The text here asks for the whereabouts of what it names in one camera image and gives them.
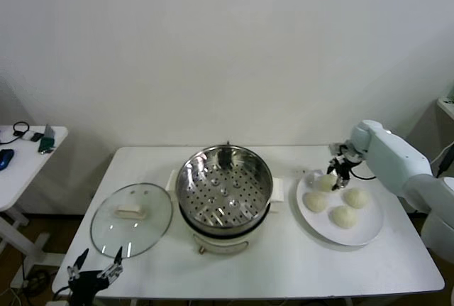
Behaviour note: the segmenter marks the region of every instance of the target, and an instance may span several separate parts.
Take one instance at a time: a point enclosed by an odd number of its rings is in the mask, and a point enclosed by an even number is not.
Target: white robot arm
[[[338,174],[334,189],[346,186],[351,169],[365,160],[391,193],[428,213],[421,232],[425,245],[454,262],[454,178],[435,178],[426,157],[376,121],[362,121],[350,140],[330,149],[335,158],[328,172]]]

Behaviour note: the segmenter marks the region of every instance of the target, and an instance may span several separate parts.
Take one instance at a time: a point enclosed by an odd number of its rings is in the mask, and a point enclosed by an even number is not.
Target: white plate
[[[336,192],[322,192],[328,200],[328,207],[324,211],[315,213],[307,209],[303,202],[303,196],[307,192],[317,190],[313,188],[314,182],[321,175],[323,173],[320,170],[312,171],[304,176],[298,184],[297,203],[307,223],[320,235],[338,244],[362,246],[374,240],[383,227],[383,211],[374,196],[375,192],[367,188],[367,181],[357,180],[352,177],[345,189]],[[347,205],[343,200],[343,195],[352,187],[361,187],[367,190],[370,200],[364,208],[355,209],[358,215],[358,223],[350,229],[344,229],[331,221],[330,214],[335,207]]]

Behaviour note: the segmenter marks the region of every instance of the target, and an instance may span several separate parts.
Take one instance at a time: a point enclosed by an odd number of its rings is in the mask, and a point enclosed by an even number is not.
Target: steamed bun
[[[345,193],[344,200],[351,207],[361,209],[369,202],[369,195],[365,190],[354,187]]]
[[[334,208],[332,217],[335,224],[341,228],[349,229],[358,222],[356,211],[346,205]]]
[[[328,206],[328,201],[321,192],[307,192],[304,194],[304,204],[312,212],[322,212]]]
[[[323,175],[319,178],[318,184],[321,191],[332,192],[333,186],[337,181],[335,175]]]

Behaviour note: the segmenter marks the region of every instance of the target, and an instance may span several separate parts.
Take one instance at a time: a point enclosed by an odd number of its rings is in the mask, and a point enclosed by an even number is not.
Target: glass lid rim
[[[167,226],[165,227],[165,229],[163,230],[162,234],[159,236],[159,238],[157,238],[157,240],[155,242],[153,242],[150,246],[148,246],[147,248],[145,248],[143,251],[139,251],[137,253],[135,253],[134,255],[131,255],[131,256],[123,256],[123,254],[121,255],[122,259],[127,259],[127,258],[133,258],[134,256],[138,256],[142,253],[145,253],[147,250],[151,249],[157,242],[159,242],[159,240],[165,235],[165,233],[167,233],[167,230],[170,228],[170,224],[172,223],[172,218],[173,218],[173,203],[172,203],[172,198],[170,197],[170,194],[169,192],[164,189],[163,187],[155,184],[155,183],[149,183],[149,182],[141,182],[141,183],[133,183],[133,184],[129,184],[129,185],[125,185],[124,187],[121,187],[117,190],[115,190],[114,192],[112,192],[108,197],[106,197],[102,202],[101,204],[96,208],[96,211],[95,213],[93,214],[93,217],[92,217],[92,220],[90,221],[90,239],[92,240],[92,245],[93,247],[95,248],[95,250],[100,253],[101,255],[104,255],[104,256],[107,256],[109,258],[115,258],[115,254],[113,255],[109,255],[107,253],[103,253],[99,248],[98,246],[95,244],[95,241],[93,239],[93,221],[94,221],[94,218],[97,216],[98,214],[98,211],[101,209],[102,205],[109,199],[111,198],[112,196],[114,196],[117,192],[120,192],[121,190],[123,189],[126,189],[128,187],[132,187],[132,186],[135,186],[135,185],[152,185],[154,187],[156,187],[158,190],[161,190],[162,192],[165,193],[165,196],[169,199],[169,202],[170,202],[170,217],[169,217],[169,221],[167,223]]]

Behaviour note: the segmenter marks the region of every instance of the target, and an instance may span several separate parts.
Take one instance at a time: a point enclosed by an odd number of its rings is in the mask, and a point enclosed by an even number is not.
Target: computer mouse
[[[0,150],[0,171],[8,166],[13,156],[14,150],[11,150],[10,148]]]

